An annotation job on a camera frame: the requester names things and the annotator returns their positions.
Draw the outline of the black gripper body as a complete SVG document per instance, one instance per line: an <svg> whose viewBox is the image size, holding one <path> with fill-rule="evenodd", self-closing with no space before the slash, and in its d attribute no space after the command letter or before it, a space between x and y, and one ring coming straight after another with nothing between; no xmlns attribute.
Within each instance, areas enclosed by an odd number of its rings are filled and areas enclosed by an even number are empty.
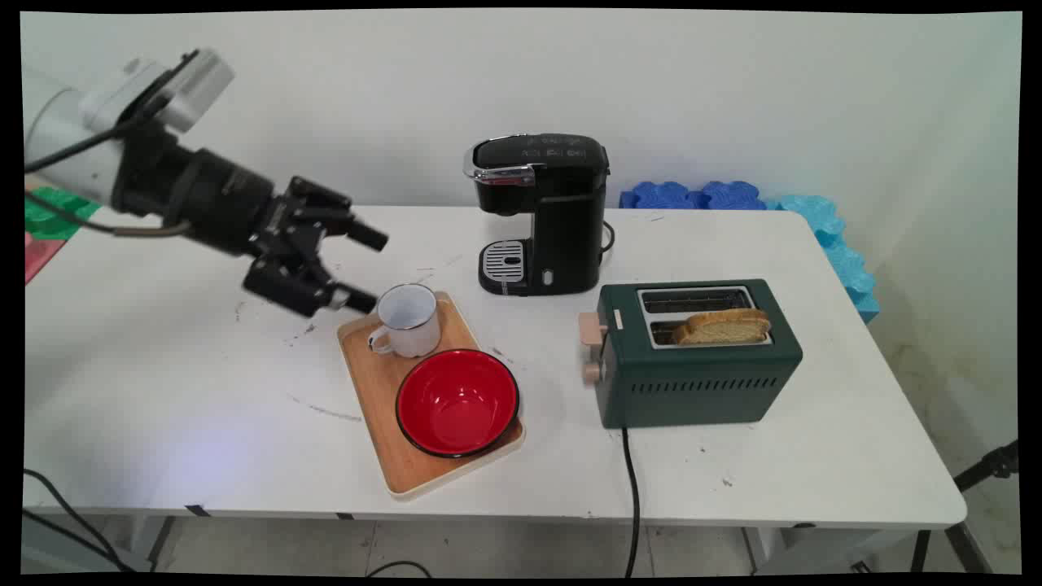
<svg viewBox="0 0 1042 586"><path fill-rule="evenodd" d="M274 182L208 149L190 150L156 122L130 131L111 198L160 216L163 227L228 257L251 257L247 282L326 282L317 250L328 235L328 189Z"/></svg>

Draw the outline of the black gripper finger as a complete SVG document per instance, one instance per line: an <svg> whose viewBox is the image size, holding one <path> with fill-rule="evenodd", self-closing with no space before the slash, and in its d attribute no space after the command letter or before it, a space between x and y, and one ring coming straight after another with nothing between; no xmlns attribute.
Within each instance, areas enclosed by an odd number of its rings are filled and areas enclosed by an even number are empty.
<svg viewBox="0 0 1042 586"><path fill-rule="evenodd" d="M384 249L387 234L362 221L352 211L352 201L347 195L309 179L293 177L289 197L297 203L291 212L296 224L317 227L327 236L345 236L372 250Z"/></svg>
<svg viewBox="0 0 1042 586"><path fill-rule="evenodd" d="M243 288L270 303L284 310L313 317L320 310L351 310L369 314L377 304L377 297L332 278L319 265L317 272L308 265L291 269L275 257L258 257L251 264Z"/></svg>

